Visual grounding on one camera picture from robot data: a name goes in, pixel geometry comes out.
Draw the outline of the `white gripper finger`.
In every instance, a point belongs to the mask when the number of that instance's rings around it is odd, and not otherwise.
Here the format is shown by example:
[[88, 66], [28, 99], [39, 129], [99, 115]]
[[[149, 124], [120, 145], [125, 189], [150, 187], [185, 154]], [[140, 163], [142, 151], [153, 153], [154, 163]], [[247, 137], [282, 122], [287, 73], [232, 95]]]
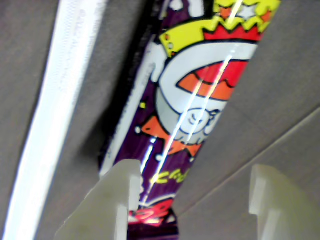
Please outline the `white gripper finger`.
[[140, 161], [125, 159], [107, 172], [56, 232], [56, 240], [125, 240], [129, 212], [139, 207]]
[[320, 206], [274, 167], [252, 167], [248, 212], [259, 240], [318, 240]]

